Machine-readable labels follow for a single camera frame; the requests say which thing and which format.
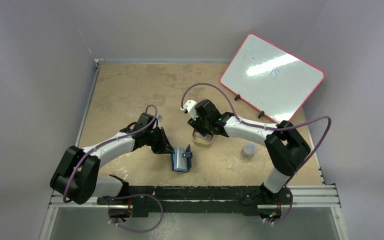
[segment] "whiteboard with red frame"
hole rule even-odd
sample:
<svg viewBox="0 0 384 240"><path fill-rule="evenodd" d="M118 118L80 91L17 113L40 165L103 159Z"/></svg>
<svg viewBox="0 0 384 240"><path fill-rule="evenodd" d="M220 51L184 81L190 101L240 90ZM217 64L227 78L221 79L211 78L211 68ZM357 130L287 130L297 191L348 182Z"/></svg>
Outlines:
<svg viewBox="0 0 384 240"><path fill-rule="evenodd" d="M280 123L294 116L324 76L319 68L249 34L220 83Z"/></svg>

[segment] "tan tabletop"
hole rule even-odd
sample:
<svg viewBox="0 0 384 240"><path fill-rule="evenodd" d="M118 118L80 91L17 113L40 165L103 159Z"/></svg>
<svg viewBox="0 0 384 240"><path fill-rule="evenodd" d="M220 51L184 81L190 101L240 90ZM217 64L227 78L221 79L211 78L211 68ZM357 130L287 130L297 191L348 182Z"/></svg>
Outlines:
<svg viewBox="0 0 384 240"><path fill-rule="evenodd" d="M272 169L272 161L265 147L258 145L251 158L242 156L246 140L215 136L209 148L192 143L190 116L180 110L183 92L192 84L212 83L235 95L220 84L226 64L110 64L102 66L89 112L84 124L80 146L97 144L114 136L129 123L138 120L148 104L158 108L161 126L174 148L191 145L192 168L187 173L174 172L169 154L156 155L144 146L114 159L99 171L99 175L114 174L131 185L187 185L240 186L260 185ZM229 104L218 91L209 86L197 86L186 95L197 102L211 100L221 113L231 112ZM258 119L258 111L244 101L233 102L239 116L253 121L272 123L265 116ZM293 124L305 120L302 109L291 120ZM310 144L307 127L299 132ZM313 156L292 179L290 185L321 185L319 169Z"/></svg>

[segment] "wooden table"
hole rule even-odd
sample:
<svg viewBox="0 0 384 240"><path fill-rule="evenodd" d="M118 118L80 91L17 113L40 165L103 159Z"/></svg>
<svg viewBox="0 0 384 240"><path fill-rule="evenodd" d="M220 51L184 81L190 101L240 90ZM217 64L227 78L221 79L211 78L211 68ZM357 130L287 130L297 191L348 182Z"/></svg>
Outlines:
<svg viewBox="0 0 384 240"><path fill-rule="evenodd" d="M170 155L153 154L144 146L114 159L99 171L104 176L115 174L131 185L186 185L186 186L240 186L260 185L273 165L267 150L258 145L257 153L247 159L241 149L243 139L215 136L211 147L192 143L192 128L187 124L188 114L180 110L183 92L192 84L212 83L221 87L231 100L234 94L219 83L226 64L104 64L93 92L84 124L80 146L94 145L112 137L129 123L138 120L148 104L158 107L171 145L185 148L191 144L192 169L188 173L171 169ZM209 86L193 88L185 100L211 100L220 112L231 112L225 98ZM258 111L244 101L233 102L239 116L271 123L266 117L257 118ZM305 120L302 109L292 123ZM307 127L299 132L310 143ZM299 171L290 185L321 185L319 169L313 156Z"/></svg>

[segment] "gray wall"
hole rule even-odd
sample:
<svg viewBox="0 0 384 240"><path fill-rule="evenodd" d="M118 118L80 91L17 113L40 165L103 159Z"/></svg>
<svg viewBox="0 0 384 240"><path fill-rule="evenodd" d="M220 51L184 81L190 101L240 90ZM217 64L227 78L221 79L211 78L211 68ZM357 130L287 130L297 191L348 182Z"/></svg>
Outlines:
<svg viewBox="0 0 384 240"><path fill-rule="evenodd" d="M384 1L329 0L299 56L326 73L304 109L332 117L317 156L351 237L384 239ZM315 141L325 124L310 126Z"/></svg>
<svg viewBox="0 0 384 240"><path fill-rule="evenodd" d="M59 0L0 0L0 240L37 239L94 61Z"/></svg>
<svg viewBox="0 0 384 240"><path fill-rule="evenodd" d="M296 54L326 0L66 0L95 58L229 61L249 33Z"/></svg>

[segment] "table surface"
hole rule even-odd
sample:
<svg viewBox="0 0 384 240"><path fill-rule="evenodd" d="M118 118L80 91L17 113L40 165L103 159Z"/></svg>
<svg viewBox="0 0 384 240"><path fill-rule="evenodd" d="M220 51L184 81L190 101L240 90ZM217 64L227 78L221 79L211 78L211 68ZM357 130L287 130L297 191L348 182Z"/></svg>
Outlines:
<svg viewBox="0 0 384 240"><path fill-rule="evenodd" d="M205 82L221 87L234 99L235 95L223 88L220 77L226 64L120 64L102 66L93 92L80 139L80 147L91 146L114 136L129 123L138 120L148 104L158 107L161 126L174 148L191 145L192 168L188 173L174 172L168 154L153 154L144 146L124 154L99 170L100 176L117 175L131 185L185 186L246 186L260 185L272 169L272 161L265 147L258 145L251 158L242 156L246 140L215 136L209 148L192 143L192 128L188 114L180 110L183 92L192 84ZM226 99L209 86L196 86L185 100L211 100L220 112L231 112ZM272 123L265 116L258 119L258 111L244 101L234 101L239 116L253 121ZM300 109L291 122L305 121ZM307 127L298 129L310 144ZM289 183L290 185L321 185L316 159L310 161Z"/></svg>

